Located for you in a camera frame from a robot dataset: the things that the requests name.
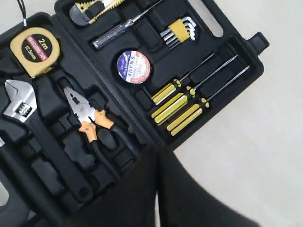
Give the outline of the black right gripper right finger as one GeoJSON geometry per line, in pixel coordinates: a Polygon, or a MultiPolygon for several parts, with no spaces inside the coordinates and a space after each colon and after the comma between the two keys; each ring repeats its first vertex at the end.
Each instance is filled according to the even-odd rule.
{"type": "Polygon", "coordinates": [[[162,227],[258,227],[208,193],[171,150],[158,152],[158,203],[162,227]]]}

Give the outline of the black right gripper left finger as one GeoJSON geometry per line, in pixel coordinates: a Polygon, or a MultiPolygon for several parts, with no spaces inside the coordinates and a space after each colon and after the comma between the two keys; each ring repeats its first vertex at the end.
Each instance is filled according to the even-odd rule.
{"type": "Polygon", "coordinates": [[[158,150],[146,146],[121,182],[102,199],[70,215],[64,227],[153,227],[158,150]]]}

